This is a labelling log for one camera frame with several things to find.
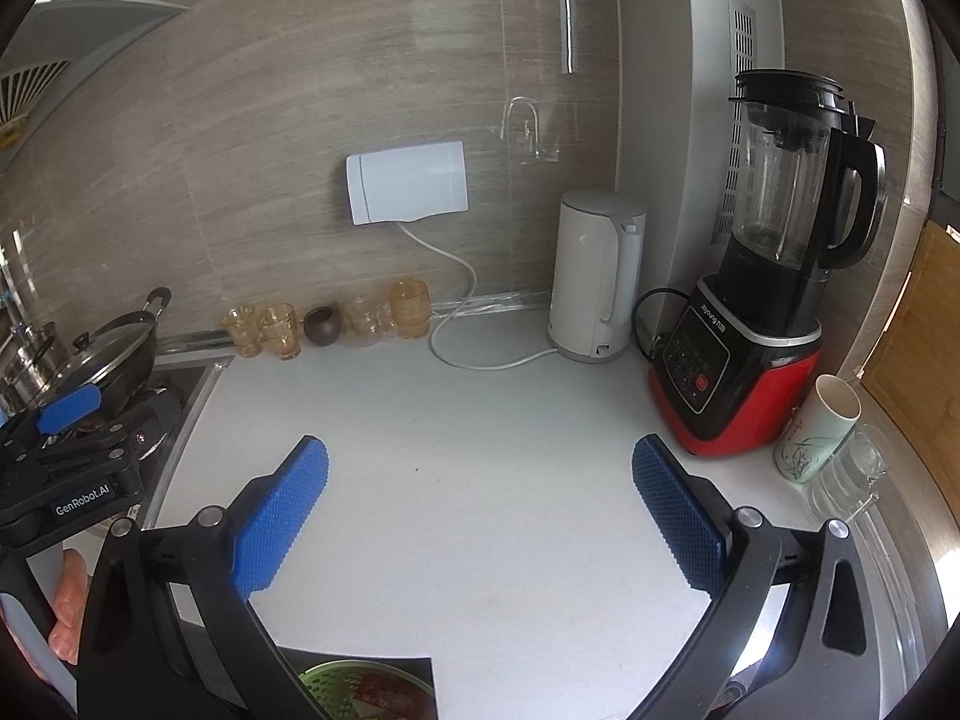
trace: white kettle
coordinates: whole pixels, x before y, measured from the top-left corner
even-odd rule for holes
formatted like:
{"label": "white kettle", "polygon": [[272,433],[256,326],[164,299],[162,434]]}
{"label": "white kettle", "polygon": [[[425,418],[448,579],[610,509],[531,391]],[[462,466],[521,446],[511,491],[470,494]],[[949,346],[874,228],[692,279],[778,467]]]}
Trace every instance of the white kettle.
{"label": "white kettle", "polygon": [[630,343],[647,206],[616,191],[568,191],[560,203],[547,333],[560,354],[606,362]]}

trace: blender handle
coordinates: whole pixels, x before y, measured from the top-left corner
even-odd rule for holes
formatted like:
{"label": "blender handle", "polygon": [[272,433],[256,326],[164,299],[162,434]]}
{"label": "blender handle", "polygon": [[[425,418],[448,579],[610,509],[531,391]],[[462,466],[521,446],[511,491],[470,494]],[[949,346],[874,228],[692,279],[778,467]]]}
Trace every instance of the blender handle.
{"label": "blender handle", "polygon": [[637,296],[646,217],[640,223],[633,217],[611,217],[611,221],[616,228],[616,276],[613,277],[610,315],[603,319],[603,323],[616,327],[630,322],[630,312]]}
{"label": "blender handle", "polygon": [[883,149],[876,143],[842,133],[840,166],[856,170],[860,176],[860,199],[856,204],[850,234],[837,245],[827,247],[818,258],[825,271],[849,268],[864,258],[877,237],[880,218],[887,200],[886,162]]}

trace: pot handle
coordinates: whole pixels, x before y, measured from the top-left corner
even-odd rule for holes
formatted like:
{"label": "pot handle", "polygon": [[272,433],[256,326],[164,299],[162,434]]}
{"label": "pot handle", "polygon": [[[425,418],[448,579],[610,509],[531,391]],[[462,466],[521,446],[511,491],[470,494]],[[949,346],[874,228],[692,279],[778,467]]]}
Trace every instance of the pot handle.
{"label": "pot handle", "polygon": [[153,303],[157,298],[160,299],[160,308],[157,309],[157,312],[154,314],[154,319],[160,316],[167,306],[170,305],[170,300],[173,298],[173,293],[170,292],[166,287],[157,287],[155,290],[147,295],[147,302],[143,304],[143,310],[147,311],[150,308],[150,304]]}
{"label": "pot handle", "polygon": [[54,346],[54,343],[56,343],[56,336],[47,338],[47,340],[40,345],[40,348],[37,349],[37,352],[35,353],[34,357],[32,357],[32,360],[30,360],[30,365],[36,365],[37,360],[40,360],[43,355],[50,351],[50,347]]}

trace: amber glass cup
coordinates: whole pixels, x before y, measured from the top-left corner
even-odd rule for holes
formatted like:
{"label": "amber glass cup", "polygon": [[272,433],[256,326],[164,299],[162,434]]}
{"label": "amber glass cup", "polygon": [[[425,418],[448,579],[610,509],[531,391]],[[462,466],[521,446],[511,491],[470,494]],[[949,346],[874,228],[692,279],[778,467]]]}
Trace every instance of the amber glass cup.
{"label": "amber glass cup", "polygon": [[397,281],[390,289],[390,313],[400,338],[422,338],[430,332],[430,293],[424,282],[415,278]]}
{"label": "amber glass cup", "polygon": [[260,328],[253,306],[237,306],[224,314],[221,323],[243,357],[256,357],[262,350]]}
{"label": "amber glass cup", "polygon": [[260,331],[280,360],[293,360],[299,354],[299,329],[296,312],[290,303],[277,303],[260,315]]}

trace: control panel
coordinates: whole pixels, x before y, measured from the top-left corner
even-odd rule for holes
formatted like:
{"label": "control panel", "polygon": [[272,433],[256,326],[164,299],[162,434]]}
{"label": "control panel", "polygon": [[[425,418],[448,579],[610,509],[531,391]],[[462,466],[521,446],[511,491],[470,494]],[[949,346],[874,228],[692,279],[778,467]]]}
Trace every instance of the control panel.
{"label": "control panel", "polygon": [[729,361],[730,351],[688,306],[664,348],[664,365],[693,413],[707,408]]}

